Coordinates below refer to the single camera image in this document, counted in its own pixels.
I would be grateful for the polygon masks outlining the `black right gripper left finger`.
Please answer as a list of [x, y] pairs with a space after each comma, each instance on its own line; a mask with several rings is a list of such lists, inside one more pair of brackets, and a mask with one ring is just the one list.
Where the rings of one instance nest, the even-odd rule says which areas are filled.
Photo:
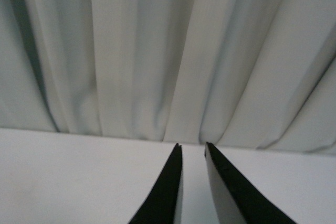
[[181, 223], [183, 154], [176, 144], [148, 196], [129, 223]]

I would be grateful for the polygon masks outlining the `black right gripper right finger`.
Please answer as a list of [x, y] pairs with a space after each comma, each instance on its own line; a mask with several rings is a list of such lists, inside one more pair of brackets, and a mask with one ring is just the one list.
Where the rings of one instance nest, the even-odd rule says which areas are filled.
[[213, 143], [205, 144], [204, 155], [220, 223], [295, 223], [269, 201]]

